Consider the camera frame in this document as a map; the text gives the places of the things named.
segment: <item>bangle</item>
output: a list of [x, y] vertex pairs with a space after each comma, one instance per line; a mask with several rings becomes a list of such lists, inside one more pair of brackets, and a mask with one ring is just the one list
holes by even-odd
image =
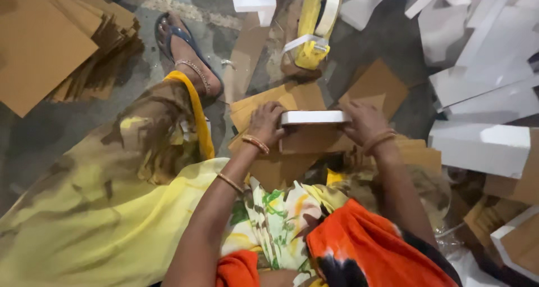
[[266, 144], [262, 143], [262, 141], [260, 139], [256, 138], [256, 137], [253, 137], [253, 136], [251, 136], [249, 134], [246, 134], [243, 137], [241, 137], [241, 139], [244, 142], [247, 142], [247, 143], [253, 144], [254, 146], [257, 146], [260, 149], [260, 151], [264, 152], [264, 154], [269, 154], [270, 153], [268, 146], [266, 146]]
[[388, 139], [393, 139], [396, 134], [397, 132], [393, 129], [387, 129], [385, 131], [382, 131], [381, 133], [378, 133], [376, 136], [368, 139], [367, 141], [365, 141], [365, 143], [363, 143], [363, 155], [370, 156], [370, 151], [374, 148], [374, 146]]
[[232, 186], [239, 193], [243, 194], [243, 189], [239, 188], [239, 186], [236, 183], [234, 183], [231, 179], [227, 178], [224, 174], [219, 172], [217, 176], [219, 176], [223, 181], [227, 182], [230, 186]]

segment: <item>gray floor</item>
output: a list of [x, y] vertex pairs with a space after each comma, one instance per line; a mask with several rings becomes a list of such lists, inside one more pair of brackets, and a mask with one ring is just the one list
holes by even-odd
[[[120, 1], [120, 4], [137, 15], [145, 50], [129, 60], [109, 100], [69, 104], [41, 102], [24, 118], [0, 105], [0, 215], [58, 156], [91, 129], [113, 120], [147, 87], [164, 77], [152, 29], [159, 8], [192, 4], [194, 7], [183, 8], [202, 13], [202, 18], [185, 19], [185, 23], [210, 64], [222, 71], [220, 61], [229, 58], [239, 34], [237, 22], [244, 16], [234, 11], [232, 0], [140, 1], [140, 4]], [[339, 20], [330, 40], [330, 69], [319, 79], [319, 85], [326, 104], [331, 105], [346, 91], [359, 65], [381, 57], [405, 84], [415, 85], [392, 120], [395, 128], [409, 137], [424, 139], [435, 116], [432, 91], [426, 83], [430, 71], [423, 60], [417, 18], [409, 20], [404, 16], [405, 3], [406, 0], [384, 0], [361, 32]], [[217, 22], [211, 17], [214, 13], [222, 15]], [[226, 21], [232, 21], [232, 27], [224, 27]], [[279, 63], [275, 62], [279, 43], [275, 40], [270, 38], [262, 51], [248, 95], [281, 84]], [[206, 107], [205, 113], [212, 123], [212, 139], [218, 155], [227, 156], [226, 142], [233, 136], [227, 106], [217, 102]]]

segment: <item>blue sandal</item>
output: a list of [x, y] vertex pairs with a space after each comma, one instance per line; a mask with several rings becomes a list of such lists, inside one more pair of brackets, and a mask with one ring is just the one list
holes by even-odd
[[[155, 26], [154, 26], [154, 32], [155, 32], [155, 40], [158, 41], [158, 36], [159, 36], [159, 24], [161, 23], [161, 20], [163, 20], [163, 18], [168, 18], [169, 16], [169, 13], [163, 13], [161, 15], [159, 15], [157, 17], [157, 21], [155, 22]], [[185, 25], [185, 29], [191, 33], [191, 31], [188, 29], [187, 25]], [[195, 51], [196, 55], [200, 58], [200, 60], [202, 61], [202, 63], [204, 63], [204, 65], [206, 65], [210, 71], [215, 75], [215, 77], [217, 77], [217, 79], [219, 79], [219, 82], [221, 83], [221, 89], [219, 91], [219, 93], [217, 94], [216, 97], [219, 97], [223, 91], [224, 91], [224, 83], [223, 83], [223, 80], [221, 79], [221, 77], [219, 77], [219, 74], [217, 74], [217, 72], [215, 70], [213, 70], [213, 68], [210, 66], [210, 64], [208, 62], [206, 62], [206, 60], [204, 59], [204, 56], [202, 55], [202, 52], [201, 50], [199, 49], [197, 43], [195, 42], [195, 40], [192, 38], [192, 36], [190, 36], [188, 33], [186, 33], [185, 31], [183, 31], [182, 29], [180, 29], [179, 27], [177, 26], [173, 26], [173, 25], [170, 25], [169, 24], [169, 30], [168, 30], [168, 33], [166, 34], [166, 39], [165, 39], [165, 50], [163, 50], [165, 56], [174, 64], [174, 65], [177, 65], [177, 64], [185, 64], [189, 67], [192, 68], [192, 70], [194, 70], [199, 76], [200, 78], [202, 79], [202, 82], [204, 83], [204, 86], [206, 88], [206, 93], [209, 93], [209, 90], [210, 90], [210, 84], [208, 84], [207, 80], [206, 80], [206, 77], [204, 77], [204, 75], [202, 74], [201, 70], [196, 66], [194, 65], [191, 61], [189, 60], [178, 60], [177, 62], [174, 61], [174, 58], [172, 56], [172, 50], [170, 48], [170, 42], [172, 40], [172, 36], [177, 36], [179, 38], [181, 38], [183, 41], [187, 42], [189, 44], [189, 46], [191, 46], [191, 48]]]

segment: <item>woman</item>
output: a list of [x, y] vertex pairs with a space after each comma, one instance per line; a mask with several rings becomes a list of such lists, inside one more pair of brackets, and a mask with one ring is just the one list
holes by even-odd
[[372, 147], [383, 215], [401, 229], [342, 193], [331, 204], [318, 202], [321, 188], [298, 183], [268, 194], [251, 178], [245, 189], [255, 157], [286, 136], [277, 128], [284, 109], [261, 105], [252, 138], [230, 160], [213, 158], [199, 96], [217, 95], [221, 82], [177, 15], [158, 19], [156, 39], [175, 70], [65, 153], [0, 219], [2, 285], [460, 285], [397, 147], [380, 137], [380, 113], [341, 105], [353, 118], [344, 132]]

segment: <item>stack of cardboard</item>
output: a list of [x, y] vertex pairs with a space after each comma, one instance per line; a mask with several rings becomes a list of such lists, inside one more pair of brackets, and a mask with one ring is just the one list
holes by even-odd
[[0, 100], [23, 117], [48, 96], [111, 94], [141, 49], [135, 16], [109, 0], [0, 0]]
[[[382, 110], [391, 118], [408, 95], [408, 90], [381, 61], [374, 62], [350, 89], [340, 98], [341, 102], [360, 99]], [[230, 117], [239, 134], [232, 139], [229, 149], [236, 152], [241, 136], [247, 132], [253, 110], [268, 101], [279, 101], [287, 110], [326, 110], [318, 85], [285, 84], [248, 97], [230, 105]], [[439, 151], [427, 148], [424, 140], [397, 138], [407, 164], [422, 165], [436, 173], [441, 172]], [[299, 179], [316, 160], [327, 153], [346, 152], [355, 158], [353, 166], [374, 166], [372, 158], [361, 158], [357, 147], [336, 126], [301, 125], [283, 139], [279, 145], [270, 147], [269, 155], [260, 156], [251, 167], [251, 174], [268, 190], [282, 189]]]

